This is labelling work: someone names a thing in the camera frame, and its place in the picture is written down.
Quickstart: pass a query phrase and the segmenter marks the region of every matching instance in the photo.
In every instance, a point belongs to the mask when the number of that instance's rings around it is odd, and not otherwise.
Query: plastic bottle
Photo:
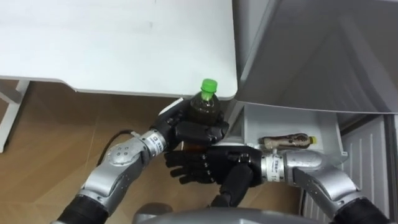
[[[267,136],[259,139],[259,143],[263,144],[265,149],[306,149],[311,144],[316,144],[315,136],[308,136],[304,133],[290,134],[286,136]]]
[[[204,79],[201,84],[201,92],[196,94],[190,103],[188,109],[188,120],[212,126],[216,123],[220,113],[220,101],[215,95],[217,91],[217,82],[212,79]]]

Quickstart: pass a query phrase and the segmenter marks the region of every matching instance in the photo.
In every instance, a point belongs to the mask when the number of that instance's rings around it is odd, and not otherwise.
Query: refrigerator door
[[[398,1],[237,2],[237,100],[398,112]]]
[[[378,116],[341,137],[348,159],[339,168],[386,216],[397,221],[397,134],[394,115]],[[308,195],[303,216],[330,222]]]

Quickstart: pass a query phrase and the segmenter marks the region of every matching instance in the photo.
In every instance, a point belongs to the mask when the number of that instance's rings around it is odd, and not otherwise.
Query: white shelf
[[[244,103],[226,140],[258,146],[261,137],[295,133],[315,136],[317,143],[308,149],[328,155],[332,162],[340,164],[347,159],[336,113],[331,112]]]

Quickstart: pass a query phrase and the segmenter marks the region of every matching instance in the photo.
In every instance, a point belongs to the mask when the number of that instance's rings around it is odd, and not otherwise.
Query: silver robot arm segment
[[[72,202],[53,224],[104,224],[149,161],[163,152],[166,140],[151,129],[109,149]]]
[[[262,177],[303,188],[335,223],[392,223],[343,171],[318,152],[264,154]]]
[[[112,215],[132,182],[165,147],[165,139],[156,130],[113,146],[101,165],[91,172],[78,195],[92,198]]]

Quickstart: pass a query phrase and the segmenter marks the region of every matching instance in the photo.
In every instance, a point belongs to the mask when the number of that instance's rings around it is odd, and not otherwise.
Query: brown liquid
[[[209,101],[205,101],[201,98],[201,93],[198,93],[191,100],[190,107],[188,109],[188,120],[194,123],[212,126],[217,122],[219,113],[220,102],[216,95],[213,95]],[[184,144],[183,149],[201,151],[205,148],[203,146],[193,144]]]

